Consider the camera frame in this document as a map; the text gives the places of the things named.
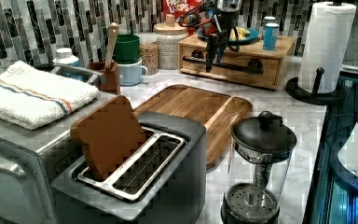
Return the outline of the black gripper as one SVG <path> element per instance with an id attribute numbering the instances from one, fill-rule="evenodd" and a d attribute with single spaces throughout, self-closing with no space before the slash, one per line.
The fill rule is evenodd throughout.
<path id="1" fill-rule="evenodd" d="M 229 37 L 232 29 L 236 28 L 238 13 L 237 12 L 225 12 L 218 10 L 212 16 L 212 25 L 216 28 L 207 42 L 206 48 L 206 71 L 210 72 L 213 66 L 213 60 L 215 57 L 216 48 L 217 58 L 216 62 L 221 63 L 221 59 L 226 48 L 229 46 Z"/>

